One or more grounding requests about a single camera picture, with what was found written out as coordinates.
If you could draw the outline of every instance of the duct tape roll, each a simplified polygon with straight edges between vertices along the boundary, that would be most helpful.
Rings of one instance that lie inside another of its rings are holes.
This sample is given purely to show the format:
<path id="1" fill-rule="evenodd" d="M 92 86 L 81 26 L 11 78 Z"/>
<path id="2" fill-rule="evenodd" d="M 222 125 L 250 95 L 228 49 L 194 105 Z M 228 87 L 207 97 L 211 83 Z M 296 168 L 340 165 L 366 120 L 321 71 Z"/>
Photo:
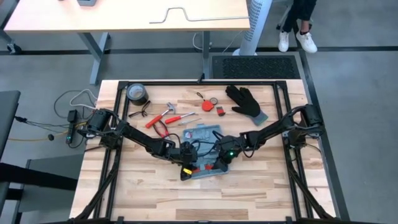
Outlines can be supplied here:
<path id="1" fill-rule="evenodd" d="M 136 106 L 144 105 L 148 99 L 148 92 L 142 84 L 132 84 L 127 89 L 127 97 L 130 99 L 131 103 Z"/>

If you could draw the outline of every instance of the gray rubber mat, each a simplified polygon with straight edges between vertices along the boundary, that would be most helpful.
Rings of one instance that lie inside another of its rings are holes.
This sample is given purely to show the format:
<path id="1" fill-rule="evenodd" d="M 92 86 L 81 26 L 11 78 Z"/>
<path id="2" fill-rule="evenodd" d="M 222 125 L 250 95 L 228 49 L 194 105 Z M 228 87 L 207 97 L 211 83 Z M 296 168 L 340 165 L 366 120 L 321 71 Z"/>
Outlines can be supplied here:
<path id="1" fill-rule="evenodd" d="M 214 78 L 300 79 L 293 55 L 213 56 Z"/>

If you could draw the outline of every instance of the work glove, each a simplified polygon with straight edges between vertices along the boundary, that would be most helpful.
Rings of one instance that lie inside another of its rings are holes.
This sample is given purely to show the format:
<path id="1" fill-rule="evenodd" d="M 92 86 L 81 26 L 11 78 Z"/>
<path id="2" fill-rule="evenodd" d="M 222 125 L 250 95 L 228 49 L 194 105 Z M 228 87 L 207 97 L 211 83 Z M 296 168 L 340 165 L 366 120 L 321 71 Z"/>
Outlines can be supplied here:
<path id="1" fill-rule="evenodd" d="M 241 87 L 239 90 L 231 85 L 227 86 L 225 92 L 239 105 L 232 107 L 232 110 L 248 116 L 257 126 L 268 118 L 268 116 L 261 111 L 259 103 L 253 98 L 247 88 Z"/>

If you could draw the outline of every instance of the concrete floor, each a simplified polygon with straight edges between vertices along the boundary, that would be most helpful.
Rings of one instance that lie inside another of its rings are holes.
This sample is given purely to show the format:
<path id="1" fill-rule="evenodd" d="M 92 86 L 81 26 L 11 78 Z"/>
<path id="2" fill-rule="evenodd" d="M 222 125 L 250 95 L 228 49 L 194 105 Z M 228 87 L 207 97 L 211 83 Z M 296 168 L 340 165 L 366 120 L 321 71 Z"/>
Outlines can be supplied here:
<path id="1" fill-rule="evenodd" d="M 0 22 L 11 2 L 0 6 Z M 276 47 L 275 25 L 284 12 L 274 4 L 260 47 Z M 396 0 L 318 0 L 313 13 L 314 41 L 322 47 L 398 45 Z M 215 47 L 226 47 L 237 32 L 212 32 Z M 111 33 L 112 49 L 191 47 L 193 32 Z M 11 34 L 24 50 L 85 49 L 76 34 Z M 239 37 L 233 44 L 240 44 Z M 291 46 L 295 41 L 290 38 Z M 197 78 L 200 54 L 107 55 L 102 79 Z M 352 220 L 395 223 L 398 207 L 398 140 L 396 113 L 398 52 L 319 52 L 307 55 L 331 142 L 338 174 Z M 90 55 L 0 56 L 0 90 L 19 90 L 18 116 L 32 121 L 64 123 L 53 112 L 54 100 L 64 91 L 99 88 L 88 85 Z M 62 87 L 53 86 L 62 83 Z M 67 98 L 58 110 L 66 113 Z M 10 137 L 41 138 L 48 132 L 14 123 Z M 28 159 L 81 154 L 63 139 L 53 142 L 8 142 L 2 162 L 25 166 Z M 7 203 L 1 223 L 9 223 L 14 203 Z M 24 214 L 23 223 L 60 221 L 69 211 Z"/>

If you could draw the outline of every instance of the metal table leg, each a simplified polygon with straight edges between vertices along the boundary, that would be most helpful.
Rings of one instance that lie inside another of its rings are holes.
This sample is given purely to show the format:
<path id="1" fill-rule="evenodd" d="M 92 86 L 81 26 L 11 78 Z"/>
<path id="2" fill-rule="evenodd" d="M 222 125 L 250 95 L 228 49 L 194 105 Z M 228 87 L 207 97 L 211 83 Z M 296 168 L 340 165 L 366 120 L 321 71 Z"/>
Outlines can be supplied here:
<path id="1" fill-rule="evenodd" d="M 205 79 L 210 79 L 210 31 L 203 31 L 203 74 Z"/>
<path id="2" fill-rule="evenodd" d="M 7 42 L 7 49 L 10 54 L 20 54 L 22 52 L 22 49 L 16 45 L 14 40 L 2 29 L 0 29 L 0 37 Z"/>
<path id="3" fill-rule="evenodd" d="M 106 41 L 110 38 L 109 33 L 103 33 L 99 44 L 90 33 L 78 33 L 81 40 L 85 43 L 88 50 L 94 56 L 94 65 L 90 75 L 90 85 L 98 84 L 98 73 L 100 72 L 101 62 L 104 55 Z"/>

